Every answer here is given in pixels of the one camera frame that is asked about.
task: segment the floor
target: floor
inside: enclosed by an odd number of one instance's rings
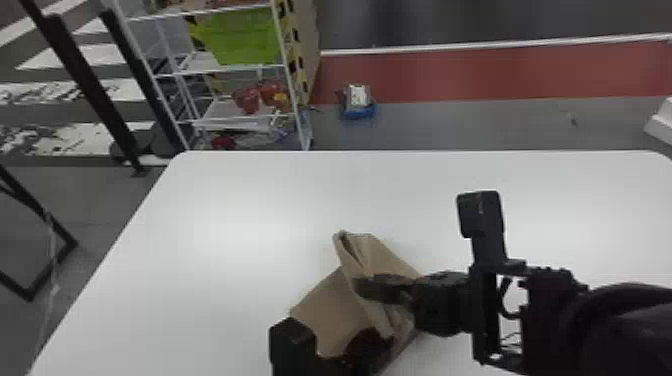
[[[80,241],[58,273],[58,292],[47,316],[51,289],[26,303],[0,287],[0,374],[23,376],[45,340],[61,321],[108,249],[163,171],[131,178],[124,167],[21,167],[10,171]],[[47,262],[49,233],[33,213],[0,195],[0,265],[27,283]]]
[[[346,1],[353,5],[343,6]],[[669,14],[672,5],[665,0],[642,0],[637,4],[574,0],[544,5],[533,0],[517,0],[498,2],[496,11],[487,12],[484,9],[488,8],[477,6],[481,5],[480,1],[473,0],[450,4],[442,0],[403,3],[316,0],[316,3],[323,11],[329,11],[322,14],[331,15],[320,18],[325,49],[672,31],[672,24],[663,16]],[[115,62],[118,56],[109,46],[109,36],[95,20],[94,2],[38,0],[38,4],[64,16],[77,42],[88,46],[84,50],[89,51],[91,59],[107,56],[103,64],[94,69],[132,127],[144,129],[151,125],[151,112],[142,102],[135,83],[129,80],[128,69]],[[106,157],[54,157],[72,150],[80,156],[88,152],[98,155],[100,145],[109,143],[109,135],[82,100],[67,72],[50,58],[41,36],[30,22],[22,19],[24,15],[17,3],[10,1],[6,9],[0,13],[0,28],[3,28],[0,30],[3,56],[0,59],[0,161],[13,166],[11,171],[16,177],[81,241],[81,247],[60,269],[59,290],[48,317],[47,335],[42,338],[46,339],[104,259],[162,169],[152,169],[145,178],[132,178],[130,170],[112,167]],[[346,23],[354,26],[344,27]],[[501,56],[497,59],[494,61],[508,61]],[[334,64],[340,61],[330,60]],[[332,68],[323,74],[334,75],[339,80],[347,78],[336,75],[345,70],[334,64],[326,64]],[[591,64],[600,70],[608,68],[594,61]],[[620,78],[614,78],[613,72],[609,74],[613,80]],[[659,71],[647,70],[633,77],[639,81],[665,81],[672,75],[660,76]],[[444,87],[464,95],[464,86],[459,86],[457,79],[447,82],[454,85],[443,84]],[[487,82],[482,85],[460,82],[479,90],[488,86]],[[608,86],[605,82],[588,83],[594,87]],[[613,94],[613,87],[607,87],[604,97],[529,99],[536,97],[525,96],[516,100],[493,100],[491,92],[477,92],[468,98],[455,95],[444,98],[445,93],[450,92],[448,89],[435,97],[420,98],[421,90],[414,91],[414,88],[397,90],[405,94],[399,96],[394,94],[394,88],[379,87],[374,91],[382,102],[377,117],[357,122],[339,118],[332,104],[333,91],[328,85],[323,86],[324,98],[315,102],[318,111],[312,113],[317,150],[647,149],[672,158],[671,146],[642,132],[643,125],[660,106],[663,93],[632,94],[633,86],[629,83],[623,86],[620,96]],[[82,139],[93,141],[92,144],[79,143]],[[46,229],[29,211],[5,196],[0,196],[0,208],[3,209],[0,220],[5,224],[0,229],[0,244],[7,245],[0,254],[0,267],[28,281],[46,260]],[[30,367],[36,348],[42,344],[39,332],[45,320],[49,293],[50,289],[45,289],[36,302],[27,304],[0,288],[0,333],[3,333],[0,374],[3,376],[24,375]]]

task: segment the black metal frame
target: black metal frame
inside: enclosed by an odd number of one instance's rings
[[[77,240],[68,232],[68,230],[61,225],[61,223],[49,213],[33,195],[28,192],[21,183],[7,171],[7,169],[0,165],[0,179],[6,186],[0,185],[0,192],[20,202],[24,206],[32,210],[45,224],[51,224],[53,231],[65,242],[65,244],[56,252],[54,260],[42,268],[40,273],[30,283],[28,287],[21,286],[16,280],[11,278],[6,273],[0,271],[0,283],[9,290],[20,296],[22,299],[31,302],[35,296],[40,292],[45,283],[49,280],[52,273],[54,273],[54,261],[59,264],[77,247]]]
[[[109,95],[93,72],[82,52],[77,48],[65,22],[57,15],[42,15],[34,0],[19,0],[26,13],[35,22],[42,36],[63,63],[72,79],[77,83],[91,107],[105,124],[115,142],[131,163],[136,176],[145,176],[147,170],[138,159],[138,142],[128,129],[123,117],[112,103]]]
[[[185,151],[184,145],[182,145],[182,142],[180,141],[180,136],[177,134],[177,130],[173,126],[170,116],[161,102],[159,102],[158,97],[160,93],[157,93],[154,89],[152,79],[149,76],[149,73],[147,73],[147,70],[145,70],[142,60],[136,56],[133,48],[128,42],[119,23],[119,18],[117,18],[117,15],[114,14],[114,11],[111,9],[106,9],[100,12],[99,17],[107,27],[107,30],[110,32],[117,47],[119,47],[121,55],[131,69],[131,73],[133,73],[136,81],[138,81],[138,86],[140,86],[142,93],[145,95],[147,104],[149,104],[156,115],[157,124],[163,130],[170,145],[175,149],[175,154]]]

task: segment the red wall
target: red wall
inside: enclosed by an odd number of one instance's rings
[[[346,82],[378,102],[650,96],[672,93],[662,42],[323,57],[312,103],[335,103]]]

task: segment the brown paper bag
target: brown paper bag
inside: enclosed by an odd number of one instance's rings
[[[361,330],[375,327],[384,339],[393,337],[396,357],[413,339],[413,323],[397,307],[368,301],[353,291],[352,278],[374,274],[420,275],[371,234],[340,231],[333,236],[341,266],[290,310],[290,316],[313,330],[323,357],[341,356]]]

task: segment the shelf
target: shelf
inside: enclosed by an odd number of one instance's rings
[[[246,72],[257,71],[259,69],[277,69],[282,68],[282,64],[235,64],[221,65],[215,59],[211,52],[196,51],[186,56],[180,63],[177,72],[161,73],[155,75],[156,78],[166,78],[175,76],[191,76],[210,73],[227,72]]]
[[[273,118],[290,117],[291,113],[280,114],[275,107],[260,103],[259,111],[254,115],[243,115],[242,109],[233,100],[213,101],[203,118],[196,120],[194,127],[205,130],[237,129],[255,132],[270,132],[269,122]]]
[[[187,4],[172,5],[167,8],[159,10],[154,14],[131,16],[128,18],[130,22],[161,20],[174,17],[198,16],[212,13],[235,12],[238,10],[249,10],[259,8],[270,8],[271,1],[260,1],[255,4],[233,5],[228,7],[220,7],[216,9],[205,9],[205,1],[188,1]]]

